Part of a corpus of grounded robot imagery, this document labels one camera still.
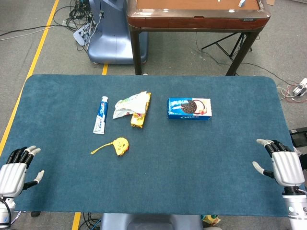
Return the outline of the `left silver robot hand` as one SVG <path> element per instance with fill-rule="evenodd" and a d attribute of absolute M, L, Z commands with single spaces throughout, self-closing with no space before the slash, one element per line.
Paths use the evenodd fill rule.
<path fill-rule="evenodd" d="M 0 198 L 16 198 L 23 190 L 40 183 L 44 170 L 40 171 L 32 181 L 25 182 L 27 170 L 40 151 L 40 148 L 30 146 L 11 152 L 6 163 L 0 168 Z"/>

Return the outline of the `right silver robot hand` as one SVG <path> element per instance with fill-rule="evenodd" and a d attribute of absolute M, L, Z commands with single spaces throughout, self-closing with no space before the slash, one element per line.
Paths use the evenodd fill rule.
<path fill-rule="evenodd" d="M 272 171 L 263 169 L 257 162 L 252 164 L 260 174 L 275 179 L 283 187 L 300 186 L 305 182 L 299 156 L 278 140 L 257 139 L 269 154 Z"/>

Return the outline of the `yellow tape measure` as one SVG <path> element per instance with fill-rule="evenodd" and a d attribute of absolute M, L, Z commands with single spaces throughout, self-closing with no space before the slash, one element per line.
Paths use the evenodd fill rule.
<path fill-rule="evenodd" d="M 106 147 L 106 146 L 110 146 L 113 145 L 116 155 L 118 157 L 122 156 L 126 151 L 129 150 L 129 142 L 126 138 L 124 137 L 119 137 L 115 140 L 113 140 L 110 143 L 104 144 L 100 147 L 98 147 L 97 149 L 93 150 L 92 152 L 90 152 L 91 155 L 94 155 L 96 152 L 98 152 L 100 149 Z"/>

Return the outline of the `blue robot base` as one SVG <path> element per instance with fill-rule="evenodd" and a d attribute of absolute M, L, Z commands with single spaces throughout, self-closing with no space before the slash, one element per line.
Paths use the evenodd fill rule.
<path fill-rule="evenodd" d="M 97 26 L 88 43 L 93 63 L 132 65 L 127 0 L 89 0 Z"/>

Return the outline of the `black box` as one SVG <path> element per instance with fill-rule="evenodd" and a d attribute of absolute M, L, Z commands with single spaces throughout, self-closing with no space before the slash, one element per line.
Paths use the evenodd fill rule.
<path fill-rule="evenodd" d="M 307 127 L 292 129 L 289 132 L 294 147 L 307 147 Z"/>

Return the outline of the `white power strip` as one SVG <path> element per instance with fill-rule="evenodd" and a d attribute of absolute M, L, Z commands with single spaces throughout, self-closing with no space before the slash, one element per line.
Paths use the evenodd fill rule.
<path fill-rule="evenodd" d="M 302 97 L 307 92 L 307 78 L 303 78 L 302 81 L 296 85 L 293 90 L 294 97 Z"/>

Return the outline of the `yellow printed package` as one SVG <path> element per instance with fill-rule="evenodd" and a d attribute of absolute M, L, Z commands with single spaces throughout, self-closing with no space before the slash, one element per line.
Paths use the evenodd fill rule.
<path fill-rule="evenodd" d="M 202 220 L 203 226 L 210 226 L 210 227 L 215 226 L 221 221 L 218 215 L 204 215 L 201 217 L 201 220 Z"/>

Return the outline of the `blue white toothpaste tube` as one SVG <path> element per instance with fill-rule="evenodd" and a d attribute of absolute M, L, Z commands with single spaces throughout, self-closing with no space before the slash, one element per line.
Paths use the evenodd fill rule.
<path fill-rule="evenodd" d="M 103 135 L 105 133 L 107 111 L 108 111 L 108 97 L 103 96 L 102 100 L 100 101 L 99 109 L 95 120 L 95 125 L 93 129 L 94 134 Z"/>

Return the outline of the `blue Oreo cookie box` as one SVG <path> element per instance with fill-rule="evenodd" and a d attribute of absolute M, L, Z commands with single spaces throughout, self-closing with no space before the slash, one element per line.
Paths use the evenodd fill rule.
<path fill-rule="evenodd" d="M 211 100 L 205 98 L 171 97 L 167 102 L 168 119 L 210 120 Z"/>

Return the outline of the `teal blue table mat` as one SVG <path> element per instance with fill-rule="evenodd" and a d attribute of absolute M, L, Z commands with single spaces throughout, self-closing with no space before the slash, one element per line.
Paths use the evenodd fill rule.
<path fill-rule="evenodd" d="M 150 92 L 143 128 L 115 104 Z M 105 133 L 93 129 L 108 97 Z M 210 120 L 168 119 L 168 98 L 211 100 Z M 124 137 L 129 150 L 116 155 Z M 42 181 L 16 198 L 17 209 L 98 213 L 286 216 L 283 188 L 257 139 L 292 146 L 276 84 L 263 76 L 34 75 L 25 83 L 0 167 L 24 146 L 41 149 L 26 180 Z"/>

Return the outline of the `black tripod stand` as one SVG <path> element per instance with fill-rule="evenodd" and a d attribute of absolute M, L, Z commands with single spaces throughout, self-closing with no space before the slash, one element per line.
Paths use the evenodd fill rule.
<path fill-rule="evenodd" d="M 228 53 L 222 46 L 221 46 L 221 42 L 225 41 L 228 38 L 231 38 L 235 35 L 239 34 L 239 37 L 237 39 L 237 41 L 235 42 L 235 45 L 233 46 L 232 50 L 230 53 Z M 205 49 L 212 47 L 212 46 L 217 46 L 231 61 L 234 61 L 234 57 L 236 54 L 239 53 L 240 49 L 243 46 L 243 43 L 245 41 L 245 39 L 247 38 L 247 35 L 245 33 L 231 33 L 230 35 L 224 36 L 206 46 L 203 46 L 202 48 L 200 48 L 200 51 L 204 51 Z"/>

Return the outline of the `crumpled white snack bag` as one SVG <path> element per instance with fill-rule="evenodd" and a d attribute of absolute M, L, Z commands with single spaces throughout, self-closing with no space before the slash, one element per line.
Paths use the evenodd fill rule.
<path fill-rule="evenodd" d="M 115 104 L 113 119 L 132 114 L 145 114 L 146 103 L 148 100 L 149 94 L 147 91 L 132 95 L 123 100 L 119 100 Z"/>

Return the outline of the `gold foil biscuit pack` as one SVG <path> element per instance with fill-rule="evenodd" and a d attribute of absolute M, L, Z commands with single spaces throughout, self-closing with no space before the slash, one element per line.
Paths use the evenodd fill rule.
<path fill-rule="evenodd" d="M 148 107 L 149 107 L 149 104 L 150 104 L 150 98 L 151 98 L 151 93 L 147 92 L 146 93 L 145 113 L 144 114 L 134 113 L 132 115 L 131 121 L 130 121 L 130 124 L 131 124 L 132 127 L 143 128 L 145 117 L 146 117 Z"/>

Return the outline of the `grey blue robot torso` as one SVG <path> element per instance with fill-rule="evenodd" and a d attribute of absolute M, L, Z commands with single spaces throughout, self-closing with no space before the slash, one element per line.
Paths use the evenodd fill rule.
<path fill-rule="evenodd" d="M 100 230 L 203 230 L 199 215 L 104 213 Z"/>

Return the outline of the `grey power strip plate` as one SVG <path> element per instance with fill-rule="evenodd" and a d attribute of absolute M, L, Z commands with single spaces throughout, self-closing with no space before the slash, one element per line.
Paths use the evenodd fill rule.
<path fill-rule="evenodd" d="M 91 35 L 92 35 L 92 27 L 89 23 L 81 26 L 78 30 L 76 30 L 73 33 L 74 39 L 81 46 L 85 46 L 86 44 L 88 44 Z"/>

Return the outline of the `brown mahjong table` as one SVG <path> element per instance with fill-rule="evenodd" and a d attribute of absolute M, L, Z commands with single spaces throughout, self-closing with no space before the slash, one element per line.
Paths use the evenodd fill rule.
<path fill-rule="evenodd" d="M 241 33 L 246 39 L 226 73 L 234 76 L 270 17 L 266 0 L 127 0 L 135 74 L 142 74 L 142 32 Z"/>

